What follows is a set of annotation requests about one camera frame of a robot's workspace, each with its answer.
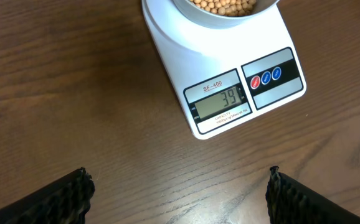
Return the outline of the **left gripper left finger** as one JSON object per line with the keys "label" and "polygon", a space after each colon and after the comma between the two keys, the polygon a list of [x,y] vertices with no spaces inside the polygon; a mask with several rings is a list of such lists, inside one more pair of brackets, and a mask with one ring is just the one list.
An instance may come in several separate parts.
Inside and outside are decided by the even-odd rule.
{"label": "left gripper left finger", "polygon": [[92,176],[81,167],[0,209],[0,224],[85,224],[94,192]]}

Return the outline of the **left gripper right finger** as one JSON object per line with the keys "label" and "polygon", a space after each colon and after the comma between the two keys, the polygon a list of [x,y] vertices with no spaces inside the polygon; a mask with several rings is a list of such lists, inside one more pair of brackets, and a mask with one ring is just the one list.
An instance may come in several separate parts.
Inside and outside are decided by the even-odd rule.
{"label": "left gripper right finger", "polygon": [[270,168],[265,199],[271,224],[360,224],[360,217]]}

